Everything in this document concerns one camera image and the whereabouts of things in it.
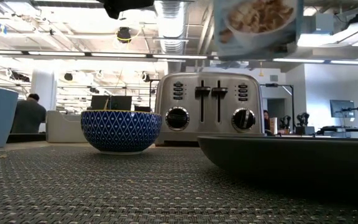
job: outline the dark shirt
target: dark shirt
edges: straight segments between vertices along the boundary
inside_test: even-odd
[[[38,134],[40,124],[45,122],[47,110],[34,100],[17,102],[12,131],[14,134]]]
[[[264,119],[265,121],[265,130],[270,130],[270,121],[268,119]]]

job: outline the white column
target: white column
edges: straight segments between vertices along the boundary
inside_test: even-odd
[[[32,72],[30,92],[40,96],[38,103],[47,111],[56,109],[57,77],[50,68],[35,68]],[[45,131],[45,124],[41,124],[39,131]]]

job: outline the woven placemat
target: woven placemat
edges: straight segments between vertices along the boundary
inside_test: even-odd
[[[200,149],[43,147],[0,152],[0,223],[358,223],[358,209],[249,187]]]

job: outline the bowl of cereal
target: bowl of cereal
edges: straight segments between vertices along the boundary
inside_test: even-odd
[[[160,133],[159,114],[94,110],[81,113],[85,139],[104,154],[139,154],[151,146]]]
[[[224,20],[228,30],[246,48],[268,47],[283,39],[296,18],[295,0],[243,0],[227,10]]]

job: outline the computer monitor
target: computer monitor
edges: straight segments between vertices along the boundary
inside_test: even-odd
[[[135,106],[135,111],[139,112],[151,112],[150,107],[148,106]]]
[[[343,109],[354,108],[351,100],[330,100],[332,118],[355,118],[354,111],[343,111]]]
[[[110,96],[94,95],[91,100],[92,110],[103,110],[106,106],[106,102],[110,99]]]
[[[130,111],[132,96],[111,96],[111,110]]]

